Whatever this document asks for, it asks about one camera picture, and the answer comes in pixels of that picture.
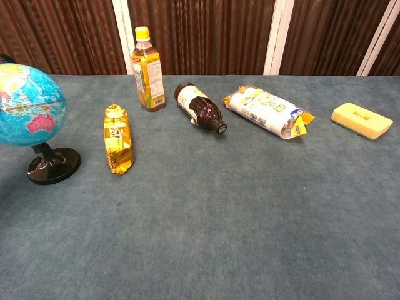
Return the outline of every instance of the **bottle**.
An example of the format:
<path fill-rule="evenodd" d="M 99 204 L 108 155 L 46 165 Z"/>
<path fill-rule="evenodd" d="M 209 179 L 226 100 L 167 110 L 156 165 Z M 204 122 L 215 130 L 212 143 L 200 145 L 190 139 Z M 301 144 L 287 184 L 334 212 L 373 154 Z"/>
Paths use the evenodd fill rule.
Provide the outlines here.
<path fill-rule="evenodd" d="M 147 27 L 135 28 L 135 34 L 137 44 L 132 53 L 131 62 L 137 95 L 145 110 L 158 111 L 166 105 L 160 55 L 151 44 Z"/>
<path fill-rule="evenodd" d="M 192 117 L 193 124 L 218 134 L 226 131 L 221 110 L 193 83 L 180 84 L 175 89 L 174 96 L 178 104 Z"/>

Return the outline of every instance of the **brown curtain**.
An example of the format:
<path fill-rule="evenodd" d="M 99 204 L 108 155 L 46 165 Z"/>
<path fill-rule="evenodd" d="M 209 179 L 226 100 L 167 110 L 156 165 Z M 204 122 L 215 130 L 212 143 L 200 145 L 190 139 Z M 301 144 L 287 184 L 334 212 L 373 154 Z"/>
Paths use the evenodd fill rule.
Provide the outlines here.
<path fill-rule="evenodd" d="M 296 0 L 280 74 L 353 76 L 389 0 Z"/>
<path fill-rule="evenodd" d="M 369 75 L 400 76 L 400 14 L 387 35 Z"/>
<path fill-rule="evenodd" d="M 262 74 L 274 0 L 128 0 L 164 74 Z"/>
<path fill-rule="evenodd" d="M 111 0 L 1 0 L 0 53 L 48 74 L 126 74 Z"/>

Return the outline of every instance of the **yellow sponge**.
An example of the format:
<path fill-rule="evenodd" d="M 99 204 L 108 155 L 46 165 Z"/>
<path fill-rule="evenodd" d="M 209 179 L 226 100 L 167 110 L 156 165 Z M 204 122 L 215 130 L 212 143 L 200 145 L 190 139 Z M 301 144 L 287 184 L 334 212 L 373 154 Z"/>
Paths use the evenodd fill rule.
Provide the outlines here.
<path fill-rule="evenodd" d="M 350 102 L 340 105 L 333 111 L 332 121 L 371 140 L 384 134 L 393 123 L 392 120 L 376 112 Z"/>

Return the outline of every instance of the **snack bag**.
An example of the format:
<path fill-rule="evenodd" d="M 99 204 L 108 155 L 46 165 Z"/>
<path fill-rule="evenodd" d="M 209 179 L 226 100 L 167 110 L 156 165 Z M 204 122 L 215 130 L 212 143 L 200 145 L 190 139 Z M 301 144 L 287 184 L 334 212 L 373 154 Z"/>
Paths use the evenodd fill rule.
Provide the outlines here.
<path fill-rule="evenodd" d="M 252 85 L 239 86 L 224 98 L 224 104 L 283 139 L 306 134 L 306 125 L 314 119 L 304 109 Z"/>
<path fill-rule="evenodd" d="M 123 175 L 134 162 L 128 114 L 117 104 L 104 112 L 104 144 L 110 170 Z"/>

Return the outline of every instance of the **globe stand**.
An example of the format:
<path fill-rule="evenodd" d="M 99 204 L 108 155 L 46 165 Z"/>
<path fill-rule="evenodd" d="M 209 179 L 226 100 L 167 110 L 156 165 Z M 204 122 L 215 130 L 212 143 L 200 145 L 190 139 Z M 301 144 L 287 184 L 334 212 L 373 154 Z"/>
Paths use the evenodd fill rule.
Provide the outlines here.
<path fill-rule="evenodd" d="M 27 170 L 29 179 L 36 184 L 58 183 L 74 174 L 81 165 L 81 156 L 74 149 L 53 150 L 46 142 L 32 148 L 43 155 L 35 158 Z"/>

